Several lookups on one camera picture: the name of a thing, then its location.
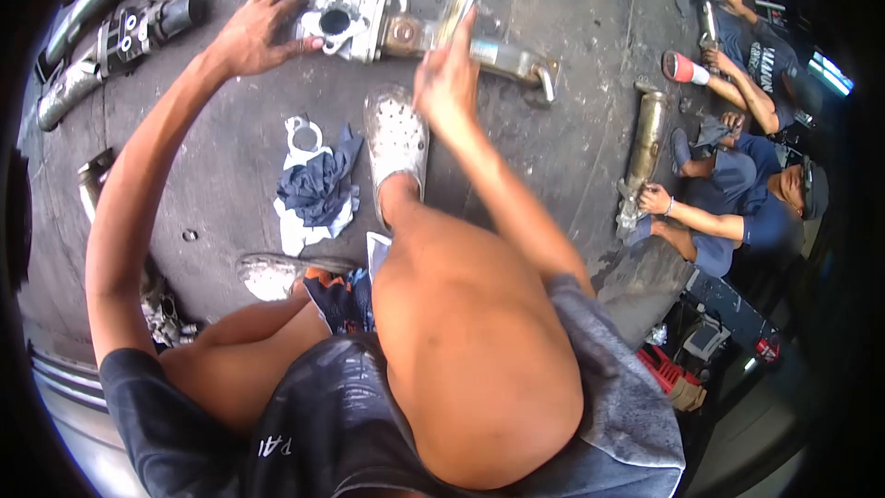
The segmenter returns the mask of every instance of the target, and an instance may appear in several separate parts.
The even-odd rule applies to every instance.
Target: workshop floor
[[[126,0],[138,3],[140,0]],[[174,39],[130,77],[107,83],[51,133],[26,116],[19,142],[30,158],[34,234],[30,283],[20,295],[29,335],[61,354],[89,355],[83,265],[89,222],[77,194],[76,171],[107,147],[120,150],[158,97],[195,53],[208,45],[245,0],[209,0],[208,22]],[[441,0],[412,0],[413,12],[434,18]],[[636,128],[637,77],[673,93],[660,73],[669,48],[696,52],[697,20],[674,0],[478,0],[478,31],[561,56],[559,97],[548,110],[529,106],[525,92],[500,77],[482,76],[483,124],[504,157],[568,231],[593,274],[614,323],[638,343],[669,309],[690,266],[657,238],[621,250],[614,235],[619,195]],[[280,251],[271,202],[286,154],[283,120],[306,112],[335,145],[338,128],[362,131],[366,94],[384,82],[411,85],[414,61],[370,66],[321,54],[258,77],[225,84],[196,119],[171,169],[150,253],[169,279],[180,310],[217,321],[254,302],[232,269],[239,255]],[[25,111],[34,95],[26,97]],[[672,108],[671,126],[678,119]],[[379,230],[372,207],[367,151],[357,161],[360,213],[341,237],[305,250],[365,262],[365,232]],[[658,181],[673,189],[667,150]],[[488,217],[451,155],[431,147],[426,201],[488,226]],[[185,242],[182,232],[199,238]]]

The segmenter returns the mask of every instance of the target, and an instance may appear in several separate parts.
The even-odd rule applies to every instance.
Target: white crocs
[[[390,176],[411,173],[418,182],[419,199],[424,202],[430,130],[424,117],[413,112],[412,94],[405,87],[393,84],[384,85],[366,97],[363,122],[369,142],[375,214],[382,226],[388,228],[378,190]]]

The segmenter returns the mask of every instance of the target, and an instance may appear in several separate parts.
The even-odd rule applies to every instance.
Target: sitting man
[[[820,112],[820,86],[768,22],[743,0],[727,0],[716,9],[722,51],[706,50],[703,63],[731,77],[731,83],[711,75],[680,53],[667,51],[664,75],[679,83],[706,85],[725,100],[749,111],[765,134],[792,124],[797,107],[810,116]]]
[[[371,311],[333,311],[305,276],[287,300],[240,309],[158,355],[139,281],[175,154],[228,79],[322,47],[272,44],[305,3],[248,0],[129,138],[95,212],[95,360],[148,492],[673,495],[685,462],[672,406],[617,335],[581,255],[479,124],[475,9],[425,55],[413,97],[385,87],[366,99],[376,213],[395,237],[369,278],[320,286],[344,295],[350,278],[370,279],[369,300],[337,304]],[[428,123],[498,234],[422,203]]]
[[[773,249],[788,236],[798,220],[823,215],[829,200],[826,172],[807,156],[802,164],[780,168],[774,144],[765,137],[741,134],[743,114],[726,113],[722,122],[737,137],[724,137],[718,150],[704,160],[692,160],[685,131],[670,136],[673,172],[683,178],[699,178],[690,186],[683,204],[660,184],[651,183],[640,195],[640,208],[663,214],[687,225],[671,227],[645,216],[625,240],[627,246],[650,235],[669,242],[699,270],[723,277],[731,268],[736,245]]]

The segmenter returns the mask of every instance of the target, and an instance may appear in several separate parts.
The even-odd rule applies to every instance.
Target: hand
[[[743,130],[743,120],[746,119],[744,114],[740,112],[726,112],[722,115],[722,123],[729,128],[731,132],[728,134],[731,138],[740,138]]]
[[[663,214],[670,208],[670,199],[662,184],[646,183],[639,195],[639,209],[649,214]]]
[[[476,80],[480,64],[470,59],[476,8],[455,29],[447,46],[424,54],[415,71],[413,109],[427,118],[434,132],[453,142],[453,131],[476,120]]]
[[[291,40],[273,45],[280,23],[307,6],[307,0],[247,0],[206,49],[228,77],[253,76],[276,68],[299,54],[319,50],[323,39]]]
[[[719,71],[727,76],[734,75],[735,71],[739,71],[735,62],[725,56],[725,53],[721,50],[704,50],[702,63],[710,68],[719,68]]]

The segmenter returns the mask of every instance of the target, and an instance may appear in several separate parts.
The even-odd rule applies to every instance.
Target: shoe
[[[624,237],[624,246],[632,247],[640,240],[646,240],[651,236],[651,216],[645,215],[636,222],[636,228]]]
[[[366,97],[363,122],[372,166],[375,215],[389,229],[382,216],[378,191],[390,176],[411,173],[418,182],[419,199],[424,202],[430,130],[424,117],[412,110],[412,94],[405,87],[392,84]]]
[[[689,148],[689,136],[681,127],[677,127],[670,133],[670,154],[673,156],[673,174],[682,177],[682,166],[691,160]]]
[[[695,63],[675,50],[668,50],[661,56],[661,70],[671,81],[690,83],[695,74]]]
[[[346,258],[293,258],[283,254],[261,253],[240,256],[235,265],[236,276],[249,292],[264,302],[286,300],[292,287],[307,270],[319,268],[341,275],[359,267]]]

